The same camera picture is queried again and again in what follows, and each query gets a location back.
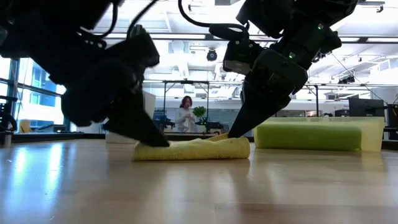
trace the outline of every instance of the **yellow towel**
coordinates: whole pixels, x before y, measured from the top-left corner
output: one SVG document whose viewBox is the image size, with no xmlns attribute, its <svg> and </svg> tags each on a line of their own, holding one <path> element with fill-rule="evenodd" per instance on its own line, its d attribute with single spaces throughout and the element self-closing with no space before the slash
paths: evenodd
<svg viewBox="0 0 398 224">
<path fill-rule="evenodd" d="M 226 135 L 209 139 L 171 142 L 170 147 L 150 147 L 139 143 L 134 148 L 133 161 L 191 160 L 191 159 L 247 159 L 250 143 L 247 138 Z"/>
</svg>

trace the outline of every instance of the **woman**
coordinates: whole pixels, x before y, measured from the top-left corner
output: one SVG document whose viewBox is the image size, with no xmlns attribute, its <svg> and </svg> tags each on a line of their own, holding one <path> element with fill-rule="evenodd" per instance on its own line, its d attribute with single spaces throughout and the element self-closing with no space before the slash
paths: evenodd
<svg viewBox="0 0 398 224">
<path fill-rule="evenodd" d="M 190 96 L 186 96 L 182 99 L 180 108 L 177 110 L 175 114 L 174 123 L 177 126 L 177 130 L 179 132 L 196 132 L 196 117 L 193 115 L 192 110 L 190 109 L 192 106 L 192 98 Z"/>
</svg>

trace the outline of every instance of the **computer monitor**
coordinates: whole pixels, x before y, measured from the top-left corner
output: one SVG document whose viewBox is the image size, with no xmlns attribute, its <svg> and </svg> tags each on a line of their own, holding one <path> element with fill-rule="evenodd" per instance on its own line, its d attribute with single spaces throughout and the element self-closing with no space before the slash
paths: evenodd
<svg viewBox="0 0 398 224">
<path fill-rule="evenodd" d="M 350 98 L 349 102 L 349 116 L 362 117 L 362 116 L 377 116 L 384 117 L 384 102 L 382 100 L 368 100 Z"/>
</svg>

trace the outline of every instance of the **white shirt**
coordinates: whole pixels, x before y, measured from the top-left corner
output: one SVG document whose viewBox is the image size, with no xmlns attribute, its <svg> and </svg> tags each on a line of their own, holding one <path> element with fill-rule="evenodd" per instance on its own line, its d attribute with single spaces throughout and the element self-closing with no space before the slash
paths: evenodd
<svg viewBox="0 0 398 224">
<path fill-rule="evenodd" d="M 191 114 L 191 118 L 186 118 L 186 115 Z M 197 131 L 196 127 L 196 117 L 193 115 L 192 110 L 186 110 L 184 108 L 179 108 L 175 112 L 174 123 L 177 127 L 178 132 L 184 133 L 194 133 Z"/>
</svg>

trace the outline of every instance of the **green plant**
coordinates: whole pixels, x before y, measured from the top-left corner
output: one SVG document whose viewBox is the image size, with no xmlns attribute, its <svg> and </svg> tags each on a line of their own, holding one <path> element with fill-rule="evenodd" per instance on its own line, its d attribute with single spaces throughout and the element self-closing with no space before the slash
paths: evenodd
<svg viewBox="0 0 398 224">
<path fill-rule="evenodd" d="M 197 106 L 193 109 L 192 112 L 197 118 L 203 117 L 206 113 L 206 108 L 204 106 Z"/>
</svg>

